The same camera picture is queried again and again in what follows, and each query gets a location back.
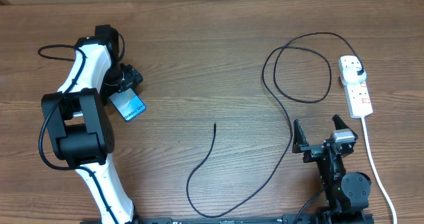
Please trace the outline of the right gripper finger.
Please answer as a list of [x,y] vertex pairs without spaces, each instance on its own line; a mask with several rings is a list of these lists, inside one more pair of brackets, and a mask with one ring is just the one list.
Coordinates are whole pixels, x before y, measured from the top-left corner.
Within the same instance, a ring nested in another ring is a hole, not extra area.
[[305,137],[305,133],[303,132],[303,129],[301,128],[301,125],[299,123],[299,120],[296,119],[293,122],[293,133],[294,133],[294,138],[293,138],[293,147],[304,147],[304,146],[308,146],[309,143]]
[[332,120],[336,130],[349,129],[349,126],[337,114],[333,115]]

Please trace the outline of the Samsung Galaxy smartphone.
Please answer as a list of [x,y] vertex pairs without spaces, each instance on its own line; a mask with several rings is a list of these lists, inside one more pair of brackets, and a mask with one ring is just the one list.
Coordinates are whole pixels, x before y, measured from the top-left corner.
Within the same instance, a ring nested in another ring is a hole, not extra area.
[[115,93],[109,99],[126,122],[133,120],[146,110],[146,105],[132,88]]

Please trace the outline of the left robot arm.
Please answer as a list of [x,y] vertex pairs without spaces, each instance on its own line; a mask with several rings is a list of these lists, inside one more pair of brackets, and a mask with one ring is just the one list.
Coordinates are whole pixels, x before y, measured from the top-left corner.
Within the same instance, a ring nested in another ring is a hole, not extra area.
[[48,135],[56,158],[66,162],[63,169],[76,171],[89,188],[100,223],[142,223],[113,162],[115,136],[105,107],[112,103],[125,121],[140,115],[146,106],[135,89],[143,77],[123,64],[125,41],[111,25],[97,25],[93,36],[79,38],[70,48],[74,65],[66,81],[41,100],[39,155],[45,165],[60,169],[44,154]]

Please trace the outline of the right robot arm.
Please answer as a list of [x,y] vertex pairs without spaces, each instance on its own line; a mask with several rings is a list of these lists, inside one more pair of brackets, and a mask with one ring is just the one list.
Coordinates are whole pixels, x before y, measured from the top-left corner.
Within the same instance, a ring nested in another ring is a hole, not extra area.
[[291,223],[373,223],[369,206],[371,179],[363,172],[347,172],[343,158],[354,152],[358,135],[334,115],[335,130],[322,144],[310,145],[299,121],[293,122],[293,153],[317,164],[322,189],[308,200]]

